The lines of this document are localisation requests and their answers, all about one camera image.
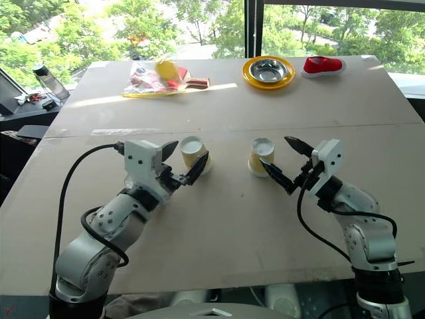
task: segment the glass window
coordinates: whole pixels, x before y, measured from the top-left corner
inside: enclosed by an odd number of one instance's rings
[[[68,88],[97,60],[244,56],[243,0],[0,0],[0,67],[27,90],[43,62]]]
[[[425,74],[425,13],[266,5],[262,54],[370,54],[388,72]]]

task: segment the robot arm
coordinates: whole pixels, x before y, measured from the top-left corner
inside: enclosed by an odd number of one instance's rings
[[[274,164],[262,160],[264,169],[291,195],[297,187],[319,198],[318,205],[335,214],[344,233],[349,261],[355,273],[357,302],[376,319],[412,318],[402,291],[396,257],[396,225],[379,215],[373,196],[344,183],[333,174],[342,160],[339,140],[322,141],[315,149],[305,142],[285,137],[290,146],[309,158],[291,181]]]
[[[51,319],[102,318],[114,273],[128,263],[124,251],[139,238],[157,205],[166,203],[181,185],[192,185],[204,169],[208,153],[197,160],[187,175],[171,173],[171,167],[163,161],[177,143],[159,147],[148,141],[131,140],[120,145],[128,172],[127,188],[107,205],[83,214],[85,231],[58,257],[56,286],[50,292]]]

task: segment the window frame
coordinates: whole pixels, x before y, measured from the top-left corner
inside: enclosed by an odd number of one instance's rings
[[[245,1],[245,57],[261,55],[264,5],[319,5],[324,7],[357,7],[425,12],[424,2],[393,0],[244,0]]]

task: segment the plastic bag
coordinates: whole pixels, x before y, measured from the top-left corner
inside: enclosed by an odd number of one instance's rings
[[[122,95],[131,98],[166,96],[182,93],[184,88],[179,68],[170,60],[160,60],[155,64],[134,61],[128,86]]]

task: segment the yellow plate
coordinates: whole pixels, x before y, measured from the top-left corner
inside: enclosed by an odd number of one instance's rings
[[[249,70],[252,63],[258,60],[261,60],[262,58],[273,58],[275,60],[282,62],[288,69],[288,73],[283,79],[281,79],[281,81],[277,83],[267,84],[267,83],[263,83],[256,80],[255,78],[252,77]],[[294,76],[296,74],[294,66],[291,63],[289,63],[289,61],[285,60],[284,58],[278,58],[277,56],[270,56],[270,55],[262,55],[262,56],[256,56],[255,58],[251,58],[245,63],[244,67],[242,68],[242,73],[244,75],[245,80],[247,80],[249,84],[251,84],[252,86],[255,86],[256,88],[263,88],[264,90],[273,90],[275,88],[281,88],[283,86],[286,86],[294,79]]]

